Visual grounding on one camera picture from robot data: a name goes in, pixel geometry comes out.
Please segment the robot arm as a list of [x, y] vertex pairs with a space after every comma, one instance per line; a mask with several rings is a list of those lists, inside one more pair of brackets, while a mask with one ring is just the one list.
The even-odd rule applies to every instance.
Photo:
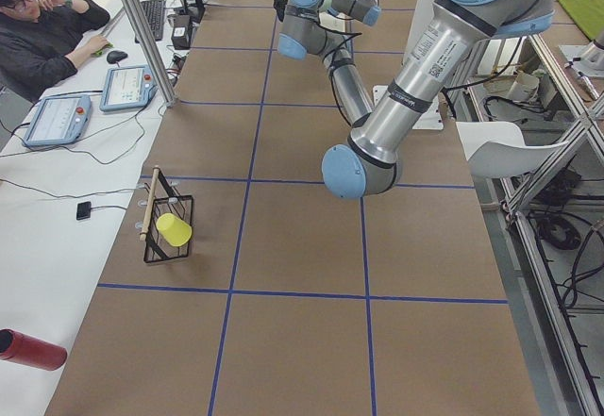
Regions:
[[480, 41], [545, 31], [555, 0], [434, 0], [434, 16], [373, 111], [353, 124], [345, 144], [322, 161], [327, 188], [358, 199], [389, 190], [400, 178], [397, 150], [418, 119]]
[[344, 121], [357, 127], [374, 110], [375, 103], [365, 89], [355, 65], [351, 46], [358, 35], [329, 28], [321, 23], [323, 13], [334, 18], [344, 15], [364, 25], [376, 24], [381, 0], [273, 0], [282, 28], [277, 41], [280, 55], [302, 60], [320, 58], [327, 71], [336, 108]]

